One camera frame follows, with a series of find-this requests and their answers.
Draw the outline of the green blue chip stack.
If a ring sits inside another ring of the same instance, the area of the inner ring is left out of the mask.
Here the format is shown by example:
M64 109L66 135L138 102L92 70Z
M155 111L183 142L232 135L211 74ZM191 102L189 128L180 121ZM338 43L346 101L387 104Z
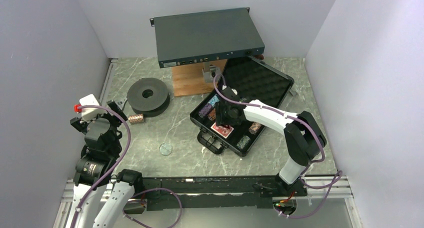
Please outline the green blue chip stack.
M251 141L251 138L249 137L249 136L247 136L247 135L244 135L238 142L237 142L237 144L236 144L236 147L239 149L239 150L243 150L243 149L245 149L248 145L249 145L249 143L250 143L250 141Z

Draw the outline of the black poker set case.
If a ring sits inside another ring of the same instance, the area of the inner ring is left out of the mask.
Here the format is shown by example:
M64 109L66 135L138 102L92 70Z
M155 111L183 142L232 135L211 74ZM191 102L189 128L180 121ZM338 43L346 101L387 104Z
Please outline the black poker set case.
M262 60L248 56L228 59L223 68L222 76L225 80L220 79L218 81L219 86L227 84L230 88L236 89L241 97L247 97L247 101L260 100L274 108L278 108L282 104L289 90L294 85L292 77L271 67ZM204 118L199 117L201 108L215 94L217 94L215 90L211 91L189 115L190 120L200 128L197 140L216 155L221 154L224 149L230 149L238 156L244 157L248 154L265 127L263 125L259 133L252 135L248 130L253 122L245 121L241 125L231 126L234 131L228 138L218 135L211 129L216 120L209 120L208 115ZM236 145L243 136L249 136L250 142L245 149L239 150Z

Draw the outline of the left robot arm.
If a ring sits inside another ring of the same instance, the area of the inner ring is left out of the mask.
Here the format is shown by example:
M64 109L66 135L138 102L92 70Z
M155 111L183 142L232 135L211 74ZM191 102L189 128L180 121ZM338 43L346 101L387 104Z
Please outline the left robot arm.
M85 145L75 165L72 205L65 226L110 228L127 201L145 190L141 172L123 169L116 175L110 197L100 206L112 172L129 148L122 148L123 134L118 130L121 125L128 126L128 117L114 100L107 102L107 109L96 101L80 101L74 110L81 117L72 118L70 125L84 134Z

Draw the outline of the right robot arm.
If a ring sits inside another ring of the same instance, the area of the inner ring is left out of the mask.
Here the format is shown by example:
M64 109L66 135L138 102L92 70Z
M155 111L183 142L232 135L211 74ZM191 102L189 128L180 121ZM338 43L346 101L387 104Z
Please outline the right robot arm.
M320 138L321 130L318 126L313 126L316 121L310 113L283 111L258 99L250 102L235 101L224 96L216 85L214 89L223 100L241 106L247 121L260 123L284 135L289 158L275 182L276 191L280 195L289 195L295 189L296 180L306 172L310 164L325 159L326 140Z

